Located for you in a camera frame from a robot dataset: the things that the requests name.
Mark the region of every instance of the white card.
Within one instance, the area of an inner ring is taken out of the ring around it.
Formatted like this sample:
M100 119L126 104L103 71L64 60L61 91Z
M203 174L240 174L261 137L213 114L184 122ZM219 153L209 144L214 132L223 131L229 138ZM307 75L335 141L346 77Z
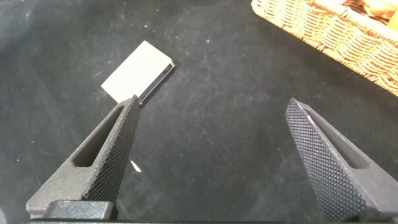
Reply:
M134 95L142 102L173 68L171 58L143 41L101 87L118 103Z

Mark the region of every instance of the white eraser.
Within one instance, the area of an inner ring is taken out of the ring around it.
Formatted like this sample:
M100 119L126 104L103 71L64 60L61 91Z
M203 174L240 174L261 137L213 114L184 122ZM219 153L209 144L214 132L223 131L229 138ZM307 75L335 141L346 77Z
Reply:
M134 95L143 102L173 68L171 58L143 41L101 87L118 103Z

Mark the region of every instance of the small white scrap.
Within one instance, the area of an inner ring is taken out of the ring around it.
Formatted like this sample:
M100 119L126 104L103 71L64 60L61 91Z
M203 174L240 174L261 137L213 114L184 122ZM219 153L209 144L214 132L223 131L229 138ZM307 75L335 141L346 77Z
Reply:
M137 172L141 172L140 168L135 164L133 161L131 161L132 166L135 168Z

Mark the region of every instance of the woven basket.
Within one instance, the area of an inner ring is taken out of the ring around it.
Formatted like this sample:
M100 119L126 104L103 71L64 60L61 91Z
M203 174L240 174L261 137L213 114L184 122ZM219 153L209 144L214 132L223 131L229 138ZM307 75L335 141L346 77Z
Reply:
M253 11L398 96L398 32L336 0L252 0Z

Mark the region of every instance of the basket rim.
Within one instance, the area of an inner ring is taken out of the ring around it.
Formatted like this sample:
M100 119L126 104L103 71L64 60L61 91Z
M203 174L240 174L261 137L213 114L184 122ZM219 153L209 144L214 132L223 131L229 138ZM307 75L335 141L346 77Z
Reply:
M314 0L311 3L307 3L311 6L319 7L330 13L334 13L339 17L345 18L354 25L364 29L368 34L388 40L393 46L398 47L398 31L393 30L368 16L361 15L352 10L352 8L338 4L337 2L338 1Z

